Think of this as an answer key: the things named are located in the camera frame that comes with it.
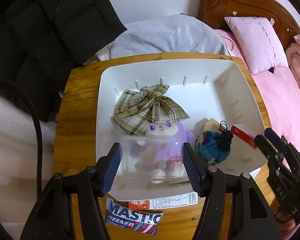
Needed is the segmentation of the red white box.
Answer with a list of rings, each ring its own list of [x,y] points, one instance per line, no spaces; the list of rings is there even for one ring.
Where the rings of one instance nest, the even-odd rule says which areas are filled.
[[[246,126],[241,124],[232,125],[232,127],[230,128],[230,132],[237,136],[239,139],[246,142],[251,147],[257,148],[255,144],[255,137],[257,136],[257,133],[251,131]]]

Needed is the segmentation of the blue drawstring pouch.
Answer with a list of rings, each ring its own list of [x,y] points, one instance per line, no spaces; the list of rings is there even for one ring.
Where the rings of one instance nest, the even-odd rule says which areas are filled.
[[[198,135],[194,151],[202,157],[209,165],[216,165],[224,161],[230,154],[233,134],[228,130],[226,121],[220,122],[221,134],[206,131]]]

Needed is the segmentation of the long orange white box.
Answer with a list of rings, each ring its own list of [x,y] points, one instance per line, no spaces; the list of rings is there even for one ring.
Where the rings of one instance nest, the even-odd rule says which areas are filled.
[[[134,200],[128,203],[132,210],[161,210],[195,205],[198,203],[196,192],[150,200]]]

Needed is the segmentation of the clear plastic box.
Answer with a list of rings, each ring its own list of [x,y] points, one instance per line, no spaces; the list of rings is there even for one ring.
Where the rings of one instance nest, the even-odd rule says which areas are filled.
[[[123,182],[160,184],[186,179],[181,157],[184,140],[126,136],[120,140],[122,159],[118,174]]]

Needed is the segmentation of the purple plush toy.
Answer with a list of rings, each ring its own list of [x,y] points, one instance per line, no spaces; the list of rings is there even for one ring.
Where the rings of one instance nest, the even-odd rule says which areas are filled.
[[[145,136],[131,149],[139,159],[135,168],[152,184],[182,180],[185,168],[181,150],[185,142],[194,142],[194,135],[181,122],[149,124]]]

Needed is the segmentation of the blue Mastic snack packet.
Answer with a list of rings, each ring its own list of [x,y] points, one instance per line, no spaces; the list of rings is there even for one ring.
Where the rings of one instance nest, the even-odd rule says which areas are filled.
[[[164,213],[149,213],[131,210],[107,198],[105,223],[112,224],[124,229],[146,233],[157,234],[157,227]]]

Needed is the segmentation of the plaid fabric bow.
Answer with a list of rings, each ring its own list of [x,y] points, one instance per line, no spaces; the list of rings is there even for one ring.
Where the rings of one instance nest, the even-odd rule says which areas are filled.
[[[113,120],[128,135],[142,136],[149,124],[173,123],[188,119],[184,109],[165,93],[169,85],[124,90],[114,109]]]

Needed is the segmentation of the small white carton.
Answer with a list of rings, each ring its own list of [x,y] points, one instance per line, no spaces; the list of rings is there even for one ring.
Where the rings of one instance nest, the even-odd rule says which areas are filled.
[[[257,175],[259,174],[260,170],[261,170],[261,168],[259,167],[255,170],[251,171],[249,174],[251,175],[252,178],[255,179],[257,177]]]

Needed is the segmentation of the pink bedspread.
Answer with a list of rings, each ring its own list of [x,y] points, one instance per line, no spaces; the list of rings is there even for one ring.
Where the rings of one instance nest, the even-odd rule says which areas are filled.
[[[300,88],[288,67],[252,75],[262,96],[272,129],[300,152]]]

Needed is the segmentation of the wooden table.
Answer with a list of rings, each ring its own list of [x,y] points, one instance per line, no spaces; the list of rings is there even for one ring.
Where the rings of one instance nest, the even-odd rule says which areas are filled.
[[[78,174],[96,163],[97,98],[104,70],[145,61],[222,58],[222,55],[200,53],[144,54],[92,63],[72,70],[57,118],[53,172]],[[114,225],[108,225],[107,229],[111,239],[191,239],[203,204],[204,200],[200,199],[196,205],[166,209],[155,236]]]

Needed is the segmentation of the white plastic tray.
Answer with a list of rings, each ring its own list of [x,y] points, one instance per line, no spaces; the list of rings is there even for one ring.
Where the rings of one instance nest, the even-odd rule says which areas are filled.
[[[125,90],[138,92],[145,86],[169,85],[164,94],[190,116],[182,121],[185,130],[197,137],[200,128],[214,118],[225,120],[228,127],[239,124],[259,134],[264,123],[253,93],[238,64],[230,60],[181,59],[123,64],[110,67],[101,75],[96,117],[96,157],[107,154],[113,143],[127,136],[113,120],[115,106]],[[109,191],[116,200],[149,200],[192,192],[189,181],[153,184],[137,172],[137,158],[123,155],[114,183]],[[266,163],[260,150],[254,149],[234,136],[230,155],[216,166],[226,174],[239,176]]]

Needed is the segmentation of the pink pillow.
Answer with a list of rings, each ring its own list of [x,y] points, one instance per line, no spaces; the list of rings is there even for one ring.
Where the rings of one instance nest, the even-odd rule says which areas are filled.
[[[251,74],[274,67],[288,67],[283,46],[265,17],[225,17]]]

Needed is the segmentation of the white curtain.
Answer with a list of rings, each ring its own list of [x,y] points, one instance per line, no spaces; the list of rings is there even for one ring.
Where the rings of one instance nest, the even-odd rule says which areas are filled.
[[[31,116],[0,96],[0,222],[13,239],[36,202],[36,167]]]

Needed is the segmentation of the wooden headboard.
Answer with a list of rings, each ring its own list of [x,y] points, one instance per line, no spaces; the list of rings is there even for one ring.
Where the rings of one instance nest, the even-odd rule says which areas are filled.
[[[293,16],[275,0],[200,0],[197,18],[211,28],[229,31],[226,16],[267,18],[285,49],[300,35]]]

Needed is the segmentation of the black jacket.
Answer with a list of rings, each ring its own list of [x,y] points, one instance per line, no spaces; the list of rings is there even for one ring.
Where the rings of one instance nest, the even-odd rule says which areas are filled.
[[[46,122],[70,72],[125,30],[110,0],[0,0],[0,76],[19,85]]]

